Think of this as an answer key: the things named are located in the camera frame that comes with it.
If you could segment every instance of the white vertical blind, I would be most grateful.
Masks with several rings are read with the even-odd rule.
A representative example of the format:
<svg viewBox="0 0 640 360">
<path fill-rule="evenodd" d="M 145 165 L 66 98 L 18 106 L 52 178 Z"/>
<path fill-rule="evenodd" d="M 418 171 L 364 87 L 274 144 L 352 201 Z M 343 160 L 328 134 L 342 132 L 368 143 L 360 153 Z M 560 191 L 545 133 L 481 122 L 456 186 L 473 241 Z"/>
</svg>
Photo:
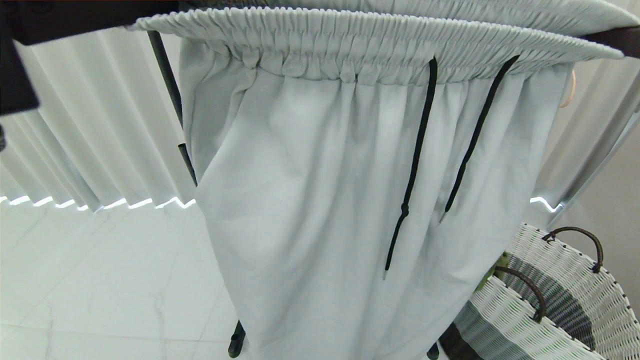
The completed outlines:
<svg viewBox="0 0 640 360">
<path fill-rule="evenodd" d="M 165 39 L 175 50 L 177 39 Z M 177 148 L 182 133 L 146 33 L 115 28 L 18 48 L 40 107 L 0 119 L 8 141 L 0 195 L 94 210 L 122 198 L 193 198 Z"/>
</svg>

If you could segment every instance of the woven basket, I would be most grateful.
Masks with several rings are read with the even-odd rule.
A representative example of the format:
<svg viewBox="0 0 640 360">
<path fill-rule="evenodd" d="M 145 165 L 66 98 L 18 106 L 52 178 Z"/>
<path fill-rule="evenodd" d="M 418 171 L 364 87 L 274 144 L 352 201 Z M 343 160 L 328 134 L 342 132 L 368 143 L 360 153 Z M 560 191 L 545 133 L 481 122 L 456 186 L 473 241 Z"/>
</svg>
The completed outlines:
<svg viewBox="0 0 640 360">
<path fill-rule="evenodd" d="M 563 231 L 592 238 L 598 261 L 553 241 Z M 507 252 L 509 267 L 519 276 L 506 274 L 504 282 L 492 277 L 467 302 L 440 337 L 451 360 L 640 359 L 640 325 L 626 295 L 602 268 L 595 236 L 574 227 L 546 234 L 522 224 Z M 530 304 L 539 304 L 541 318 L 532 318 L 536 311 Z"/>
</svg>

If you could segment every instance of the basket handle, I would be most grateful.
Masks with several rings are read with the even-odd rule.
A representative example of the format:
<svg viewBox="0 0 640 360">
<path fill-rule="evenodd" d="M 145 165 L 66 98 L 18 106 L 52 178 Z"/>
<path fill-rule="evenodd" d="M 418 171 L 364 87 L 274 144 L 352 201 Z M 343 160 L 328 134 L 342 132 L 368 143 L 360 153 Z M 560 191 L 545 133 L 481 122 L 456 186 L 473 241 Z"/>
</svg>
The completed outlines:
<svg viewBox="0 0 640 360">
<path fill-rule="evenodd" d="M 602 244 L 600 243 L 600 240 L 598 240 L 598 238 L 593 233 L 586 231 L 585 229 L 581 229 L 580 227 L 564 226 L 564 227 L 558 227 L 555 230 L 551 230 L 551 232 L 549 232 L 548 234 L 542 237 L 542 240 L 545 240 L 547 243 L 550 243 L 556 239 L 557 234 L 563 231 L 577 231 L 579 233 L 585 234 L 586 236 L 591 238 L 591 240 L 593 240 L 593 243 L 596 245 L 596 253 L 598 254 L 598 261 L 595 263 L 595 265 L 593 265 L 593 268 L 591 268 L 591 271 L 593 271 L 594 274 L 597 274 L 598 272 L 600 272 L 600 269 L 602 268 L 602 261 L 604 260 L 604 252 L 602 250 Z"/>
<path fill-rule="evenodd" d="M 542 318 L 547 315 L 547 302 L 545 301 L 544 296 L 542 296 L 542 292 L 538 287 L 530 280 L 530 278 L 526 277 L 522 272 L 517 270 L 513 270 L 511 268 L 506 268 L 504 266 L 496 266 L 495 271 L 506 272 L 507 274 L 511 274 L 520 280 L 524 281 L 524 283 L 533 291 L 538 298 L 538 310 L 533 314 L 533 320 L 537 323 L 542 321 Z"/>
</svg>

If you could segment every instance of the gray striped basket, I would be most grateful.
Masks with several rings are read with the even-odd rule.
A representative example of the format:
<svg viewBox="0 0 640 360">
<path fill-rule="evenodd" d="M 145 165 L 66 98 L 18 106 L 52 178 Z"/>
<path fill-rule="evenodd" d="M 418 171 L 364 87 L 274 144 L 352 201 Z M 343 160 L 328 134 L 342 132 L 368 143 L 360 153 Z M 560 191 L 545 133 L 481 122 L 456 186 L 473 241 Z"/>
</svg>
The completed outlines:
<svg viewBox="0 0 640 360">
<path fill-rule="evenodd" d="M 594 240 L 598 261 L 555 241 L 563 231 Z M 602 247 L 593 234 L 576 227 L 544 233 L 521 224 L 507 252 L 509 268 L 533 289 L 513 274 L 505 274 L 504 282 L 492 277 L 440 337 L 451 360 L 640 359 L 640 325 L 622 288 L 602 267 Z M 537 299 L 536 289 L 544 299 Z M 531 304 L 542 316 L 534 319 Z"/>
</svg>

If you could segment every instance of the black drawstring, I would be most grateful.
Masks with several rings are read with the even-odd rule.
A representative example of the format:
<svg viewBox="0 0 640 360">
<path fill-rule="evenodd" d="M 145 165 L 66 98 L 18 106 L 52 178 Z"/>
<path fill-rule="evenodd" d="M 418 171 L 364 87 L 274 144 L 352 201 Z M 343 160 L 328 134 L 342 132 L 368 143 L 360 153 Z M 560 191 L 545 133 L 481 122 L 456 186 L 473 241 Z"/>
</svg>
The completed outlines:
<svg viewBox="0 0 640 360">
<path fill-rule="evenodd" d="M 516 60 L 519 57 L 520 55 L 516 55 L 511 59 L 509 59 L 509 61 L 507 61 L 502 66 L 502 68 L 500 68 L 500 71 L 498 71 L 498 75 L 495 77 L 495 79 L 493 79 L 493 83 L 491 84 L 491 88 L 489 89 L 489 94 L 486 97 L 482 111 L 480 111 L 480 117 L 478 118 L 478 122 L 476 123 L 474 134 L 473 136 L 471 136 L 471 142 L 469 143 L 469 148 L 467 149 L 467 153 L 465 154 L 465 157 L 462 159 L 462 164 L 460 165 L 460 168 L 458 169 L 458 175 L 456 176 L 456 182 L 453 184 L 453 189 L 451 190 L 451 194 L 449 195 L 449 200 L 447 200 L 447 205 L 444 208 L 445 213 L 449 212 L 449 210 L 451 209 L 451 206 L 453 205 L 453 200 L 456 198 L 456 194 L 460 189 L 460 184 L 462 183 L 462 177 L 465 175 L 465 169 L 467 168 L 467 163 L 469 162 L 469 159 L 471 158 L 471 154 L 473 154 L 473 151 L 476 147 L 478 138 L 480 137 L 480 130 L 482 130 L 482 125 L 484 124 L 484 120 L 486 119 L 487 114 L 489 114 L 489 109 L 491 108 L 491 104 L 493 102 L 493 98 L 495 97 L 495 93 L 498 91 L 498 86 L 500 86 L 500 82 L 502 81 L 502 78 L 504 78 L 504 76 L 506 75 L 507 71 L 509 71 L 509 68 L 511 68 L 513 63 L 516 62 Z"/>
<path fill-rule="evenodd" d="M 420 162 L 420 152 L 422 151 L 422 141 L 424 140 L 424 134 L 427 131 L 427 122 L 429 120 L 429 113 L 431 112 L 431 105 L 433 104 L 433 98 L 436 92 L 436 80 L 438 77 L 438 62 L 436 58 L 429 61 L 429 87 L 427 88 L 427 99 L 424 103 L 424 109 L 422 110 L 422 118 L 420 120 L 420 128 L 418 129 L 418 137 L 415 140 L 415 148 L 413 150 L 413 161 L 411 163 L 411 175 L 409 175 L 409 183 L 406 185 L 404 192 L 404 201 L 400 206 L 400 217 L 396 224 L 396 230 L 394 236 L 391 239 L 391 245 L 389 246 L 389 253 L 387 254 L 387 264 L 385 265 L 385 274 L 383 279 L 387 278 L 387 272 L 391 265 L 391 258 L 394 255 L 394 247 L 396 246 L 396 240 L 398 233 L 400 232 L 400 226 L 404 218 L 409 215 L 409 199 L 411 198 L 411 191 L 415 184 L 415 177 L 418 174 L 418 163 Z"/>
</svg>

